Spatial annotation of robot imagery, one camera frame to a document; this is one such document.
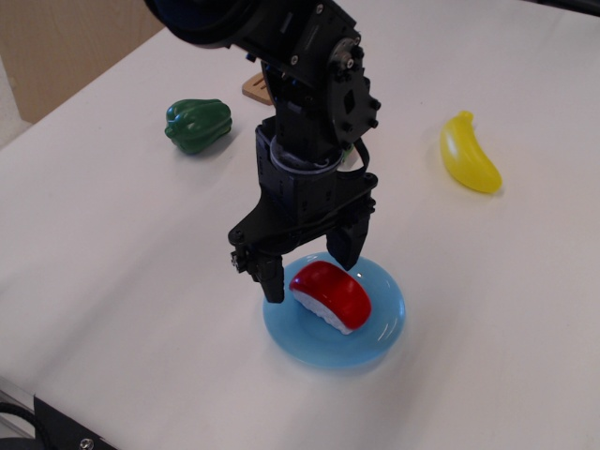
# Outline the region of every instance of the yellow banana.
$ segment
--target yellow banana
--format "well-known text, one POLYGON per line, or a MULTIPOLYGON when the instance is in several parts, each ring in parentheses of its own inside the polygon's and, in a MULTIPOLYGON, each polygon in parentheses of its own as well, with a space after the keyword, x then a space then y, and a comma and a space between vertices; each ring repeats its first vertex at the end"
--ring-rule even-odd
POLYGON ((473 114, 461 111, 443 126, 440 136, 443 163, 466 187, 492 194, 503 185, 503 179, 479 146, 472 122, 473 114))

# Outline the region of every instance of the sushi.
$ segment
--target sushi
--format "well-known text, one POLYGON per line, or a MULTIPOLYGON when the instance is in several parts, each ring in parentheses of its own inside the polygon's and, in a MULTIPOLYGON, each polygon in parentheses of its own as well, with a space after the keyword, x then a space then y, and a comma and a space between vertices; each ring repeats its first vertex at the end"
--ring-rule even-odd
POLYGON ((363 287, 330 262, 306 265, 293 277, 290 291, 302 306, 344 335, 363 326, 371 313, 363 287))

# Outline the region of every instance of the green bell pepper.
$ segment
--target green bell pepper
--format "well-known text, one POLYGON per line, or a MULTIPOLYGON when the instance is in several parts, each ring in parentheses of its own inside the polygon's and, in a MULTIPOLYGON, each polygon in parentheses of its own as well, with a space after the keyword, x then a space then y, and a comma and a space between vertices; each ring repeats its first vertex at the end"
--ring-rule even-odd
POLYGON ((232 129, 232 111, 220 100, 186 99, 167 110, 165 134, 187 155, 196 155, 232 129))

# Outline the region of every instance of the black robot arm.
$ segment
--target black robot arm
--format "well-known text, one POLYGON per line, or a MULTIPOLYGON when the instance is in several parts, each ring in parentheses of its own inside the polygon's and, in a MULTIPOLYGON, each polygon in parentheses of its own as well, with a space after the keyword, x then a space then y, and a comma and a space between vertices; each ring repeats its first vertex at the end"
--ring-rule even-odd
POLYGON ((256 129, 261 198, 229 233, 232 261, 283 301, 281 256, 325 235, 327 250, 354 266, 368 233, 377 177, 367 172, 362 136, 381 103, 364 76, 354 20, 333 1, 146 0, 180 38, 262 60, 276 114, 256 129), (363 167, 341 172, 355 147, 363 167))

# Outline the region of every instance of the plate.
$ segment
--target plate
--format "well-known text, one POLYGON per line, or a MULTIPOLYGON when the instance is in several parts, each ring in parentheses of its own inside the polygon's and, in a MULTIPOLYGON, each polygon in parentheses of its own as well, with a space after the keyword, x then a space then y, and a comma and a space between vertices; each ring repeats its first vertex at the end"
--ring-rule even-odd
POLYGON ((360 257, 348 272, 365 289, 371 315, 358 330, 347 336, 297 302, 289 285, 300 269, 315 261, 339 266, 329 253, 316 253, 285 268, 285 299, 264 300, 262 315, 269 334, 285 352, 321 368, 351 368, 383 356, 396 342, 405 320, 404 298, 394 279, 378 264, 360 257))

